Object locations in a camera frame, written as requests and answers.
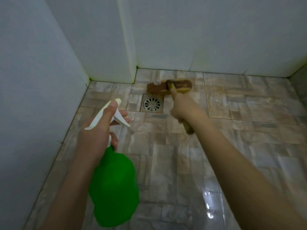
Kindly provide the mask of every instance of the round metal drain grate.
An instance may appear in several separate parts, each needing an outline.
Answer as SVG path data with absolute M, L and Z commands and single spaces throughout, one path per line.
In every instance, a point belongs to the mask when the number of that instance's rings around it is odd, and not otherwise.
M 147 97 L 143 102 L 143 107 L 146 111 L 155 112 L 162 107 L 162 101 L 157 97 Z

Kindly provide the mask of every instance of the brush head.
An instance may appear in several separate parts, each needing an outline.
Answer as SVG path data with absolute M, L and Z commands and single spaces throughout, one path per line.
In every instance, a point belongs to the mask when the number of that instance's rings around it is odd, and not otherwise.
M 173 84 L 177 92 L 186 93 L 192 89 L 192 82 L 188 79 L 176 79 L 167 81 L 157 81 L 147 84 L 147 93 L 151 95 L 168 95 L 170 94 L 169 85 Z

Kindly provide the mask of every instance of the person's right arm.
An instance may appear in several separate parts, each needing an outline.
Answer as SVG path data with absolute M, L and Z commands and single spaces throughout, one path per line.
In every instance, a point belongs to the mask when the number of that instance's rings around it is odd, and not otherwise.
M 172 90 L 172 97 L 171 115 L 194 129 L 242 230 L 307 229 L 282 194 L 215 128 L 204 110 L 188 95 Z

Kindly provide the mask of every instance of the person's left hand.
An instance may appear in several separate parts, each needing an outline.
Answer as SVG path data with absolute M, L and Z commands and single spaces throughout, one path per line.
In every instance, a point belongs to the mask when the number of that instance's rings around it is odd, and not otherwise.
M 117 102 L 111 101 L 109 106 L 104 109 L 103 116 L 99 120 L 98 124 L 91 130 L 85 130 L 93 121 L 94 117 L 88 118 L 84 121 L 81 127 L 79 138 L 77 141 L 75 159 L 83 162 L 88 162 L 90 165 L 96 167 L 104 155 L 109 142 L 109 135 L 112 137 L 111 144 L 114 150 L 117 150 L 118 140 L 114 132 L 110 132 L 110 126 L 117 125 L 119 123 L 113 121 L 110 123 L 117 109 Z M 130 123 L 129 118 L 125 118 L 128 115 L 126 111 L 120 111 L 127 123 Z

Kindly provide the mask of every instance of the brush handle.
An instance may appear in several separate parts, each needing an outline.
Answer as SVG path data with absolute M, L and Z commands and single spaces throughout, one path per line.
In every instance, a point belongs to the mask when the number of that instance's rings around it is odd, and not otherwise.
M 176 90 L 174 84 L 171 81 L 167 81 L 166 84 L 167 84 L 167 87 L 169 88 L 169 90 L 172 90 L 172 89 Z M 192 135 L 192 134 L 195 133 L 194 129 L 184 119 L 180 120 L 180 121 L 182 122 L 183 127 L 185 128 L 185 131 L 188 135 Z

